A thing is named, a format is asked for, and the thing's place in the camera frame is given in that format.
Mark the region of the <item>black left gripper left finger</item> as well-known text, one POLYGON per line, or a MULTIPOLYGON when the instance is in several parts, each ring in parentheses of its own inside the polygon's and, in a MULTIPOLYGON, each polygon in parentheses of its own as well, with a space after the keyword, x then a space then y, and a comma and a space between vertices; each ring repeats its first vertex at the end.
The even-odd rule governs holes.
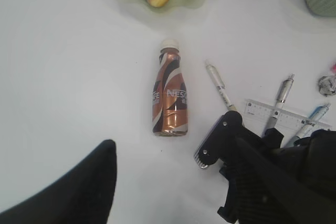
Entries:
POLYGON ((116 182, 116 144, 105 140, 57 181, 1 212, 1 223, 107 223, 116 182))

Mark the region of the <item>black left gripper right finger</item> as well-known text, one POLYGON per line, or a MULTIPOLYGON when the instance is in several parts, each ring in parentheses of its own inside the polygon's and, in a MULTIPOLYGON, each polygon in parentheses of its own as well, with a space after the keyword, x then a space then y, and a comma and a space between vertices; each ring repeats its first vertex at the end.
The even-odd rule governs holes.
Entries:
POLYGON ((290 148, 262 138, 224 140, 228 223, 335 223, 335 132, 317 130, 290 148))

